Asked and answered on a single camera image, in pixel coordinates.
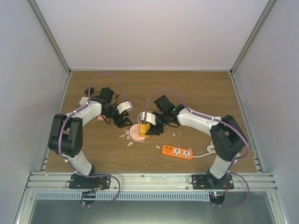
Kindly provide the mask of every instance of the yellow object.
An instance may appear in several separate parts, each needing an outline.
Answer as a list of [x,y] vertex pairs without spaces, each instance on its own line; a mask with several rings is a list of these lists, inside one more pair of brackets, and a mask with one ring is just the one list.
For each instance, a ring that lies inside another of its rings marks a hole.
[[163,145],[162,154],[179,157],[182,159],[191,160],[193,152],[190,149],[179,148],[174,146]]
[[145,133],[150,129],[150,124],[140,124],[140,130],[139,130],[139,137],[149,138],[149,135],[146,135]]

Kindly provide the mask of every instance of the white wall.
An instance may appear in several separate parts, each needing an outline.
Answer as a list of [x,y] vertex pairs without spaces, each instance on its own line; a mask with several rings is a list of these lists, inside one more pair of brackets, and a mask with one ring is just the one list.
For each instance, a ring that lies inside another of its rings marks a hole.
[[66,73],[25,0],[0,1],[0,223],[44,154]]
[[267,172],[298,223],[299,1],[279,0],[235,78]]
[[37,0],[72,69],[231,69],[267,0]]

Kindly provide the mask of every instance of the wooden table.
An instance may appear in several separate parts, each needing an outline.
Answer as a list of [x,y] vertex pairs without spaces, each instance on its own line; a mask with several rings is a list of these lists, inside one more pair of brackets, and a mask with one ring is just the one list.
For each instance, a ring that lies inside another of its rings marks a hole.
[[[178,93],[193,110],[209,115],[223,117],[232,115],[245,132],[239,105],[234,88],[227,72],[182,72],[182,71],[116,71],[113,72],[121,81],[126,97],[132,101],[134,108],[129,113],[133,123],[137,123],[137,115],[145,110],[145,105],[151,93],[159,89],[170,89]],[[85,96],[91,79],[99,72],[74,72],[64,100],[62,113],[71,112],[79,107],[79,100]],[[96,91],[109,86],[117,94],[120,88],[111,76],[96,79],[93,86]],[[174,105],[179,100],[171,93],[157,93],[150,101],[149,110],[158,111],[153,101],[165,94]],[[96,118],[84,126],[83,151],[88,161],[95,166],[97,172],[180,172],[205,173],[212,165],[215,154],[202,158],[184,160],[161,154],[162,145],[172,145],[191,148],[194,155],[205,154],[211,137],[190,127],[166,127],[161,136],[151,136],[144,143],[122,138],[130,127],[117,128],[112,122],[107,125]],[[53,151],[49,154],[46,171],[71,171]],[[251,173],[256,172],[253,154],[237,162],[232,171]]]

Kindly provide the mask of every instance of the vent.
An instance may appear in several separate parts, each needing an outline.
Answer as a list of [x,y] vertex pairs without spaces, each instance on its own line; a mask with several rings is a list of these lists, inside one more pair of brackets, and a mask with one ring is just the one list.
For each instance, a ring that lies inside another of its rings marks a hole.
[[[81,191],[39,191],[36,200],[80,200]],[[116,196],[116,192],[101,191],[96,193],[96,197],[85,200],[111,200]],[[207,192],[121,192],[117,200],[119,201],[205,201],[208,202]]]

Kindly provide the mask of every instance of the orange power strip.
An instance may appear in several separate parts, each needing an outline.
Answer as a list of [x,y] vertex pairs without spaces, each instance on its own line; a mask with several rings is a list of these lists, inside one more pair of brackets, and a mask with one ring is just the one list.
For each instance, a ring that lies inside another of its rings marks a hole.
[[168,145],[163,145],[162,153],[164,155],[171,155],[171,156],[175,156],[187,160],[191,160],[193,155],[193,152],[190,149],[179,148],[179,147],[168,146]]

